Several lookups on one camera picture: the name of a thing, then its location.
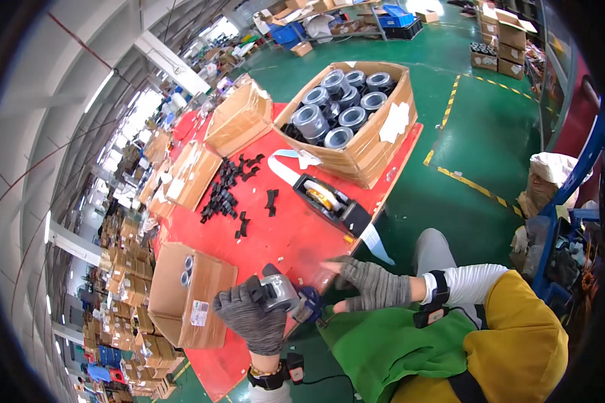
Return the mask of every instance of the green apron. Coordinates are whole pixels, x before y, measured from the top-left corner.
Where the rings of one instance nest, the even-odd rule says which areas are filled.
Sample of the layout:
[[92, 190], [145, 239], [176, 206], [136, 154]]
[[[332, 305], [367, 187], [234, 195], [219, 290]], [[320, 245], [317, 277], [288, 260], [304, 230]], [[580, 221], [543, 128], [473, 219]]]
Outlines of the green apron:
[[[331, 306], [326, 313], [331, 313]], [[466, 371], [464, 337], [475, 326], [457, 311], [417, 329], [407, 308], [339, 313], [320, 329], [365, 403], [389, 402], [408, 375], [447, 378]]]

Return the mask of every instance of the ceiling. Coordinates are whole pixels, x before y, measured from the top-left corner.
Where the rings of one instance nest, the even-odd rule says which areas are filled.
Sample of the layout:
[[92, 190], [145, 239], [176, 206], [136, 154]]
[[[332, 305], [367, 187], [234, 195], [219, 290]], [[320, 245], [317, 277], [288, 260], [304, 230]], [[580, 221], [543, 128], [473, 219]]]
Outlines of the ceiling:
[[[60, 401], [76, 400], [52, 318], [65, 294], [69, 261], [44, 244], [44, 219], [68, 217], [129, 100], [156, 79], [134, 47], [149, 30], [174, 52], [239, 0], [65, 0], [49, 12], [119, 71], [85, 109], [110, 68], [49, 15], [18, 50], [0, 101], [0, 302], [30, 366]], [[52, 315], [47, 311], [46, 296]]]

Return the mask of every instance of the power cord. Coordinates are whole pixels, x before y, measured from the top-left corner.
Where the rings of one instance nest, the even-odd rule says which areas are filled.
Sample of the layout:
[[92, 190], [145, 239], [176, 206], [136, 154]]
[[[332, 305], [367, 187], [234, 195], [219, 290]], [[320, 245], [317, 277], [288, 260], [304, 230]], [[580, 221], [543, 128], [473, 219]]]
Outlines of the power cord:
[[464, 310], [464, 308], [462, 308], [460, 306], [454, 306], [450, 310], [460, 310], [460, 311], [462, 311], [462, 313], [464, 315], [466, 315], [466, 317], [468, 318], [468, 320], [470, 320], [471, 322], [473, 322], [473, 326], [475, 326], [475, 328], [477, 330], [480, 330], [479, 327], [477, 327], [477, 323], [475, 323], [475, 320], [473, 320], [473, 318], [471, 318], [470, 315], [468, 315], [468, 313]]
[[313, 385], [313, 384], [317, 384], [319, 382], [323, 382], [324, 380], [327, 380], [327, 379], [339, 378], [340, 376], [345, 376], [349, 380], [349, 382], [350, 382], [350, 390], [351, 390], [351, 393], [352, 393], [352, 403], [354, 403], [356, 401], [356, 389], [354, 389], [354, 384], [352, 383], [352, 380], [350, 379], [350, 377], [347, 376], [347, 375], [345, 375], [345, 374], [325, 376], [324, 378], [320, 378], [320, 379], [314, 380], [312, 382], [305, 382], [305, 381], [303, 381], [302, 384], [303, 385]]

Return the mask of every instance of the bracelet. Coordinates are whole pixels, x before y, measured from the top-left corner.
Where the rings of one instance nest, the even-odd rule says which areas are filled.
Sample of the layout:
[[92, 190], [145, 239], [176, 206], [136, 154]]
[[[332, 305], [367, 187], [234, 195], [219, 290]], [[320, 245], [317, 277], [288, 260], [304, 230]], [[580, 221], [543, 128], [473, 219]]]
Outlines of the bracelet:
[[254, 368], [253, 363], [251, 363], [249, 366], [249, 372], [251, 373], [252, 376], [270, 376], [270, 375], [275, 375], [275, 374], [279, 373], [281, 368], [282, 368], [282, 363], [278, 362], [278, 369], [276, 369], [275, 372], [263, 372], [263, 371], [259, 371], [258, 369]]

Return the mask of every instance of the red table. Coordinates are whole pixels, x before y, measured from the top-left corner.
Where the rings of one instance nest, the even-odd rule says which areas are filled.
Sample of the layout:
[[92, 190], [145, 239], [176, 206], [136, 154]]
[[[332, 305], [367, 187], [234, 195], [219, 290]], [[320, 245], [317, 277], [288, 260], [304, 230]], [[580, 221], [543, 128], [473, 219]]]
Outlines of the red table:
[[[274, 117], [285, 106], [286, 104], [274, 103]], [[209, 121], [210, 117], [198, 130], [199, 122], [195, 119], [195, 112], [182, 117], [174, 130], [178, 132], [178, 137], [184, 140], [176, 144], [171, 152], [173, 160], [182, 151], [186, 141], [203, 140]], [[313, 166], [305, 172], [355, 198], [373, 215], [374, 220], [380, 213], [379, 206], [384, 205], [403, 171], [422, 129], [423, 125], [420, 123], [414, 124], [397, 155], [371, 190], [361, 189]], [[262, 153], [268, 158], [275, 150], [282, 148], [290, 147], [275, 131], [271, 131], [242, 149], [238, 155], [243, 153], [244, 157], [249, 159]], [[230, 216], [214, 215], [207, 223], [200, 223], [200, 211], [208, 202], [209, 189], [196, 212], [177, 206], [169, 219], [160, 219], [162, 228], [155, 240], [155, 253], [159, 253], [164, 241], [182, 242], [237, 266], [238, 284], [253, 274], [260, 273], [261, 276], [263, 267], [267, 263], [273, 263], [292, 282], [314, 286], [323, 293], [330, 285], [333, 273], [320, 269], [319, 262], [352, 253], [360, 240], [348, 243], [343, 238], [343, 232], [307, 208], [291, 186], [269, 169], [266, 158], [259, 165], [260, 170], [255, 177], [246, 182], [238, 180], [238, 185], [230, 190], [239, 201], [235, 208], [238, 214], [246, 211], [246, 218], [251, 219], [246, 230], [247, 237], [240, 240], [234, 238], [241, 222], [238, 219], [233, 220]], [[238, 157], [234, 155], [231, 159], [237, 163]], [[279, 157], [279, 161], [294, 171], [301, 172], [297, 159]], [[279, 189], [279, 195], [274, 202], [274, 217], [269, 217], [269, 211], [265, 209], [268, 189]], [[288, 318], [286, 334], [289, 334], [295, 325], [296, 323]], [[186, 350], [186, 355], [202, 386], [214, 402], [222, 399], [244, 379], [250, 360], [246, 344], [230, 329], [226, 332], [223, 348]]]

